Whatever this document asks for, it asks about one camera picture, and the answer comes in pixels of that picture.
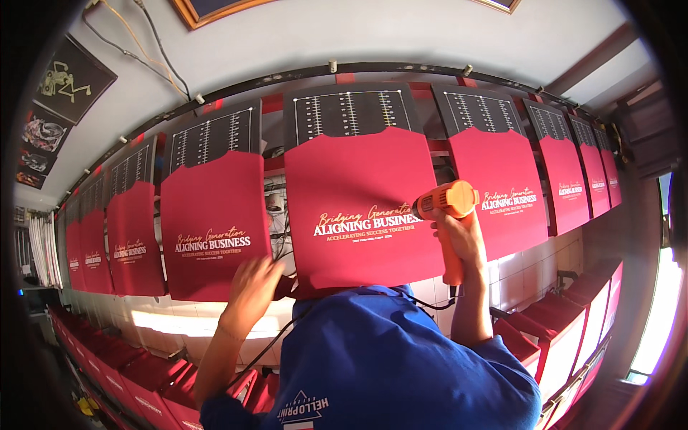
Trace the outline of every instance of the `orange heat gun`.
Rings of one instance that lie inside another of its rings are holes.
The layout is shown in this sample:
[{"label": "orange heat gun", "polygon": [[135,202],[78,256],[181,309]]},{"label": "orange heat gun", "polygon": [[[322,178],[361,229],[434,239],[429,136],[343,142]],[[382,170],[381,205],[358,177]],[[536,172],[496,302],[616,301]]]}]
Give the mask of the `orange heat gun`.
[{"label": "orange heat gun", "polygon": [[[432,210],[439,208],[449,216],[461,220],[468,216],[478,203],[480,203],[480,197],[477,190],[473,189],[468,182],[459,179],[421,195],[413,202],[411,210],[416,218],[432,219]],[[449,232],[438,224],[437,233],[444,257],[442,281],[450,286],[460,286],[464,281],[463,266],[451,245]]]}]

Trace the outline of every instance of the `white tile wall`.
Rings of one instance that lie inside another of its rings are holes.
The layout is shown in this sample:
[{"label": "white tile wall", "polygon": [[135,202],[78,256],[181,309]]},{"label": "white tile wall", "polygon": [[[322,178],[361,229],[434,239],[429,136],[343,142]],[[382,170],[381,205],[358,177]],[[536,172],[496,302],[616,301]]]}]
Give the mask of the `white tile wall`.
[{"label": "white tile wall", "polygon": [[[578,228],[565,235],[551,237],[547,242],[523,252],[488,262],[490,304],[502,310],[522,310],[542,298],[544,292],[555,285],[557,270],[580,273],[583,264],[582,243],[581,229]],[[442,282],[441,276],[413,282],[411,287],[416,297],[429,304],[444,305],[449,300],[449,287]],[[212,319],[218,318],[226,306],[222,302],[177,301],[170,296],[156,300],[155,297],[117,297],[76,290],[62,290],[61,297],[64,304],[72,304],[75,313],[86,314],[94,326],[118,327],[124,339],[134,346],[141,345],[158,354],[171,354],[186,347],[190,360],[196,364],[208,348],[212,332],[208,336],[199,336],[198,333],[188,336],[138,327],[132,318],[132,311],[201,318],[205,327],[216,324]],[[293,303],[293,299],[283,299],[270,304],[265,317],[253,328],[239,353],[240,365],[246,365],[256,357],[277,331],[291,320]],[[440,311],[426,309],[445,336],[451,331],[454,309],[454,305]],[[281,345],[280,339],[258,365],[279,366]]]}]

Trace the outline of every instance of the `framed artwork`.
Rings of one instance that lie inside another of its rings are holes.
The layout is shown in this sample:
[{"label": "framed artwork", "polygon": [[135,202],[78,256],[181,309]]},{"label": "framed artwork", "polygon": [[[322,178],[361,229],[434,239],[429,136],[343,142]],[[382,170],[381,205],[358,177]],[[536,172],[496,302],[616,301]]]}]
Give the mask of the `framed artwork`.
[{"label": "framed artwork", "polygon": [[117,75],[67,35],[43,73],[34,102],[77,125],[116,79]]},{"label": "framed artwork", "polygon": [[17,169],[17,182],[40,190],[43,188],[45,176],[38,175],[27,167],[19,167]]},{"label": "framed artwork", "polygon": [[69,121],[33,103],[21,133],[17,181],[40,189],[71,130]]},{"label": "framed artwork", "polygon": [[170,0],[190,30],[274,0]]},{"label": "framed artwork", "polygon": [[489,6],[492,9],[497,9],[500,12],[507,13],[511,15],[514,13],[514,10],[516,9],[516,6],[518,6],[518,3],[521,3],[521,0],[473,0],[478,3],[482,3],[485,6]]}]

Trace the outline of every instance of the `window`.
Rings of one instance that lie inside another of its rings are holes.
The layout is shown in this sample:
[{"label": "window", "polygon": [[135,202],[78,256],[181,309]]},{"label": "window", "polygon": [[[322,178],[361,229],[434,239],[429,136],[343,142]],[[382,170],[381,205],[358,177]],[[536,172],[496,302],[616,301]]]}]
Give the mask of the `window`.
[{"label": "window", "polygon": [[[662,214],[668,214],[669,181],[668,173],[659,178],[662,199]],[[661,359],[664,348],[674,325],[678,295],[680,293],[681,269],[674,262],[674,251],[662,248],[659,252],[657,280],[652,295],[649,316],[643,330],[641,343],[633,358],[631,369],[626,379],[633,383],[645,384],[649,381],[657,363]]]}]

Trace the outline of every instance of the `white ceiling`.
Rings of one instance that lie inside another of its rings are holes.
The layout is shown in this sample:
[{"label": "white ceiling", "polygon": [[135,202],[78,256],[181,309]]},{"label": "white ceiling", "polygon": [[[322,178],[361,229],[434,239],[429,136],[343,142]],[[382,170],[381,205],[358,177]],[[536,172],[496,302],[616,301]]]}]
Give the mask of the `white ceiling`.
[{"label": "white ceiling", "polygon": [[[148,53],[162,61],[133,1],[109,3],[128,20]],[[625,21],[611,0],[522,0],[513,15],[470,0],[278,0],[189,32],[170,1],[145,4],[192,94],[325,64],[332,57],[342,63],[409,61],[454,67],[470,63],[476,71],[537,87],[556,79]],[[103,5],[92,10],[89,20],[107,38],[141,56],[124,25]],[[118,136],[183,102],[172,86],[104,44],[81,21],[70,33],[118,80],[72,129],[43,189],[15,186],[18,202],[29,207],[57,204],[83,169]],[[648,57],[633,49],[618,65],[605,69],[604,79],[572,88],[572,97],[584,94],[594,100],[641,69]],[[614,67],[623,67],[623,73],[616,73]]]}]

